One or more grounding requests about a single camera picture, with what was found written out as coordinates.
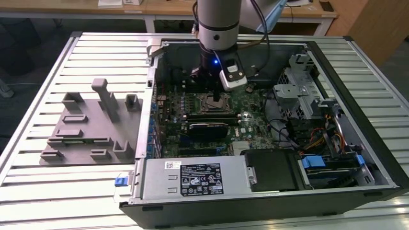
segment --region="power supply label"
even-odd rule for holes
[[[218,163],[180,166],[180,194],[182,196],[222,194],[222,180]]]

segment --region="green circuit board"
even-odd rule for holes
[[[230,143],[233,141],[248,141],[250,149],[274,148],[274,140],[268,130],[264,118],[265,91],[245,91],[245,87],[230,93],[222,93],[221,98],[226,100],[228,109],[224,114],[241,116],[238,126],[229,126],[228,135],[217,141],[189,141],[186,133],[188,124],[182,119],[185,114],[202,115],[204,102],[209,93],[185,93],[176,87],[158,89],[161,95],[160,108],[160,130],[162,158],[177,158],[180,150],[217,149],[221,156],[232,155]]]

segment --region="slotted aluminum surface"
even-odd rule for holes
[[[43,167],[39,157],[63,111],[65,92],[80,91],[84,98],[96,98],[91,83],[93,78],[104,77],[116,98],[124,98],[127,93],[137,93],[144,98],[146,74],[152,71],[145,64],[149,38],[192,37],[186,34],[84,33],[80,38],[69,39],[0,158],[1,229],[138,229],[117,204],[127,199],[129,188],[113,187],[113,179],[127,174],[133,165]],[[240,38],[260,39],[256,35]],[[408,103],[364,54],[353,48],[353,43],[340,37],[272,36],[270,39],[317,42],[393,155],[409,172]],[[322,85],[332,96],[328,85],[324,82]],[[181,229],[408,229],[408,213],[409,197],[404,195],[337,216]]]

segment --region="blue latch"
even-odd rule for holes
[[[301,160],[305,169],[310,167],[325,167],[325,162],[321,156],[306,156]]]
[[[128,186],[128,177],[117,177],[115,179],[115,187],[127,187]]]
[[[362,155],[357,155],[356,157],[357,157],[357,160],[358,160],[360,166],[364,166],[364,165],[365,165],[365,160],[364,160]]]

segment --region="open computer chassis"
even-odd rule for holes
[[[166,41],[152,60],[146,150],[120,204],[142,228],[336,215],[408,191],[316,42],[272,41],[264,76],[217,102],[186,74],[197,46]],[[253,64],[257,48],[242,63]]]

